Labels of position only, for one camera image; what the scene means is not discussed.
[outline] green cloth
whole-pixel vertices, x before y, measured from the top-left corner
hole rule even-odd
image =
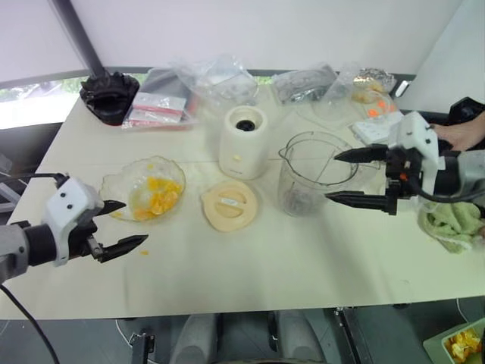
[[[473,203],[431,202],[427,210],[432,212],[422,209],[419,213],[419,226],[451,253],[461,253],[471,248],[474,238],[485,226],[480,220],[480,210]]]

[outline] plastic bag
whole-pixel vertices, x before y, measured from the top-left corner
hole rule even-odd
[[[185,130],[197,123],[198,97],[172,70],[152,68],[139,88],[121,127]]]
[[[174,71],[194,93],[222,109],[254,105],[258,83],[233,55],[210,61],[179,61]]]
[[[308,70],[291,71],[272,77],[273,89],[281,103],[317,101],[336,80],[336,73],[326,63]]]

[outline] black cable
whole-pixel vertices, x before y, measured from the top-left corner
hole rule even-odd
[[[0,184],[4,182],[8,182],[10,180],[18,180],[19,178],[42,178],[42,177],[49,177],[54,178],[58,188],[68,179],[67,176],[64,176],[62,173],[26,173],[26,174],[16,174],[10,177],[3,177],[0,178]]]
[[[20,302],[18,302],[17,298],[12,294],[11,291],[8,290],[6,286],[3,284],[0,285],[0,290],[3,291],[7,295],[7,297],[12,301],[12,303],[27,317],[30,321],[30,323],[33,325],[33,327],[37,330],[37,333],[39,336],[42,338],[42,341],[44,341],[44,344],[47,346],[47,350],[51,354],[52,361],[54,364],[60,364],[58,355],[55,353],[54,347],[52,347],[52,344],[50,343],[49,339],[45,336],[44,331],[39,326],[39,323],[32,317],[31,314],[25,309],[25,307],[22,306]]]
[[[485,190],[480,190],[477,192],[472,192],[467,195],[455,196],[455,197],[444,197],[444,196],[434,196],[430,195],[423,191],[423,189],[419,186],[419,183],[416,178],[409,178],[409,186],[411,187],[412,192],[416,193],[417,195],[424,197],[425,199],[429,199],[433,202],[439,203],[455,203],[455,202],[465,202],[476,199],[482,195],[485,195]]]

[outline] white table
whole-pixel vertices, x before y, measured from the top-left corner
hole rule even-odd
[[[67,171],[99,188],[106,174],[137,159],[163,155],[180,164],[187,188],[177,213],[159,224],[109,216],[95,220],[96,237],[107,245],[149,234],[130,254],[105,264],[86,257],[60,268],[41,265],[8,281],[35,317],[363,306],[485,294],[485,255],[446,252],[419,230],[411,209],[391,217],[327,202],[314,218],[282,212],[276,201],[277,150],[296,133],[321,129],[294,114],[283,122],[274,120],[268,170],[249,181],[260,200],[256,219],[240,231],[217,232],[202,213],[200,195],[227,177],[217,166],[221,121],[207,115],[191,131],[133,133],[102,124],[78,100],[39,171]],[[359,146],[348,130],[338,135]],[[11,221],[39,223],[54,190],[51,180],[33,180]],[[0,318],[21,317],[0,296]]]

